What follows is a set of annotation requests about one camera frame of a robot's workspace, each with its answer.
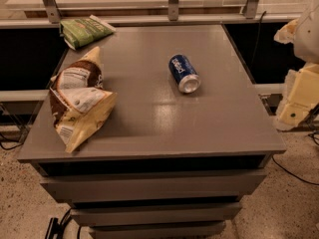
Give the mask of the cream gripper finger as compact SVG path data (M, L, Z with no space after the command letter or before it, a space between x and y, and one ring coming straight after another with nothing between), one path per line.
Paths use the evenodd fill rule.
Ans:
M298 20L294 19L285 24L281 29L279 29L276 32L276 34L274 35L274 40L281 44L293 43L297 23Z
M285 77L283 99L276 111L274 125L279 130L298 127L319 104L319 65L306 63L298 72Z

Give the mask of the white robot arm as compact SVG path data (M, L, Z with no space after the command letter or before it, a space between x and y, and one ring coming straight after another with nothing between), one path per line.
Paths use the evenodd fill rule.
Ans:
M292 43L294 55L305 62L298 72L289 70L285 77L274 124L286 131L298 127L319 105L319 0L278 30L274 40Z

